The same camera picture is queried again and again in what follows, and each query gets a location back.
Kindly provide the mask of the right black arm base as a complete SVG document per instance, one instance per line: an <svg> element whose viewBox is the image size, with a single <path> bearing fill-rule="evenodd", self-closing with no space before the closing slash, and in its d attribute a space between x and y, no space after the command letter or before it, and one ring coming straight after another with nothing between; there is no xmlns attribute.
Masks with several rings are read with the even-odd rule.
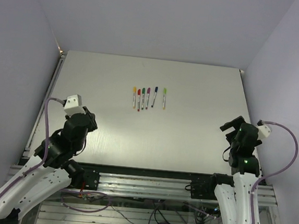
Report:
<svg viewBox="0 0 299 224"><path fill-rule="evenodd" d="M217 200L213 190L213 181L215 180L213 175L191 173L189 179L190 183L185 186L185 190L190 193L191 198Z"/></svg>

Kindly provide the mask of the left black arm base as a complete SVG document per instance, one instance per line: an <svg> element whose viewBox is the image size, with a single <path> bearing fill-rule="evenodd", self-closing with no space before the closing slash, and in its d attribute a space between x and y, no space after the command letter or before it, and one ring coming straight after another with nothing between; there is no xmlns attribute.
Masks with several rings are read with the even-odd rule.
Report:
<svg viewBox="0 0 299 224"><path fill-rule="evenodd" d="M98 172L85 171L84 173L79 173L72 178L69 188L96 191L99 186L99 180L100 174Z"/></svg>

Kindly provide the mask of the orange marker pen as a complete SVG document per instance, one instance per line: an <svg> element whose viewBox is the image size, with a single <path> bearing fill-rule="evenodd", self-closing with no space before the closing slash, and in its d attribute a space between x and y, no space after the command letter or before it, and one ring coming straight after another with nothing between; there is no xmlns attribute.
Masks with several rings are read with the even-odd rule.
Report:
<svg viewBox="0 0 299 224"><path fill-rule="evenodd" d="M162 100L162 109L165 110L165 107L166 107L166 95L167 95L167 91L166 91L166 94L163 94L163 100Z"/></svg>

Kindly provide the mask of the red marker pen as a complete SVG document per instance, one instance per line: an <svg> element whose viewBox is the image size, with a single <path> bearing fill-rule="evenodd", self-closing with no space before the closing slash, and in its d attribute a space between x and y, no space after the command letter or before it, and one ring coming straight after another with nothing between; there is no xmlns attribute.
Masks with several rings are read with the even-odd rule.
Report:
<svg viewBox="0 0 299 224"><path fill-rule="evenodd" d="M140 100L141 100L141 95L137 95L138 99L137 99L137 111L140 111Z"/></svg>

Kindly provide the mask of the green marker pen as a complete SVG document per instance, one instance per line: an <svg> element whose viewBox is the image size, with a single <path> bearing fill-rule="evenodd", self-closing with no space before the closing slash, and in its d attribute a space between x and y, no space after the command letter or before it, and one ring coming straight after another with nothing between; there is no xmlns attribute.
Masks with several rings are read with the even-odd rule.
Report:
<svg viewBox="0 0 299 224"><path fill-rule="evenodd" d="M144 109L144 106L145 106L145 94L141 94L141 98L142 98L142 100L141 100L141 109L142 110Z"/></svg>

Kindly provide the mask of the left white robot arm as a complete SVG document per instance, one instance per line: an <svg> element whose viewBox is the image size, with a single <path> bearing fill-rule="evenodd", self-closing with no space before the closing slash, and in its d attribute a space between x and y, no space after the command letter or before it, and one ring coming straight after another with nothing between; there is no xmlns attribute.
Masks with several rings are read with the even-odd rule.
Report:
<svg viewBox="0 0 299 224"><path fill-rule="evenodd" d="M85 171L73 157L97 128L95 114L79 107L66 115L63 128L46 133L34 155L0 188L0 224L17 224L53 193L81 185Z"/></svg>

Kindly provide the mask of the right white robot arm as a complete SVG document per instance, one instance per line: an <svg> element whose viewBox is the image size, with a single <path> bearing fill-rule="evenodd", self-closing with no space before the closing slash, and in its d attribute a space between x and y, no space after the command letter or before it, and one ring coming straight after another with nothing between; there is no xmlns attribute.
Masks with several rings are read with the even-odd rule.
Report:
<svg viewBox="0 0 299 224"><path fill-rule="evenodd" d="M226 162L231 175L215 173L206 186L206 194L219 203L222 224L260 224L257 185L260 179L259 161L253 154L255 148L268 137L267 126L246 123L242 116L225 123L221 131L230 144Z"/></svg>

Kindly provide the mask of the white marker pen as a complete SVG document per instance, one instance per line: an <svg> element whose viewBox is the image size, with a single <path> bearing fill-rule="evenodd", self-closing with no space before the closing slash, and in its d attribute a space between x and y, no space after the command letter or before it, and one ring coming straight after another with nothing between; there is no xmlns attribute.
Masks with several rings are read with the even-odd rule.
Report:
<svg viewBox="0 0 299 224"><path fill-rule="evenodd" d="M156 101L156 98L157 98L157 94L158 94L158 92L155 92L155 91L154 91L154 94L153 94L153 100L152 100L152 104L151 104L151 108L153 108L154 105L155 105L155 101Z"/></svg>

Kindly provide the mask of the pink marker pen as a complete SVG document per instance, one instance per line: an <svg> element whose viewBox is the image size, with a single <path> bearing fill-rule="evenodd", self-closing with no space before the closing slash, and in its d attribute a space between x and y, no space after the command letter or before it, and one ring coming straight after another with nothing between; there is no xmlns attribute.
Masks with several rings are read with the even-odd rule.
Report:
<svg viewBox="0 0 299 224"><path fill-rule="evenodd" d="M150 100L150 93L147 93L146 94L146 105L145 105L146 110L148 109L148 106L149 106L149 100Z"/></svg>

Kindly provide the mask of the yellow marker pen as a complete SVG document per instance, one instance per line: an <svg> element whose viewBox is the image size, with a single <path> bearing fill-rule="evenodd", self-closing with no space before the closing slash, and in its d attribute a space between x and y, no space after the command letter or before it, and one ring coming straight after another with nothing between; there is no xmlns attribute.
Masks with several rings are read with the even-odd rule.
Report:
<svg viewBox="0 0 299 224"><path fill-rule="evenodd" d="M136 87L133 87L133 109L135 109L136 107L136 93L137 93L137 89Z"/></svg>

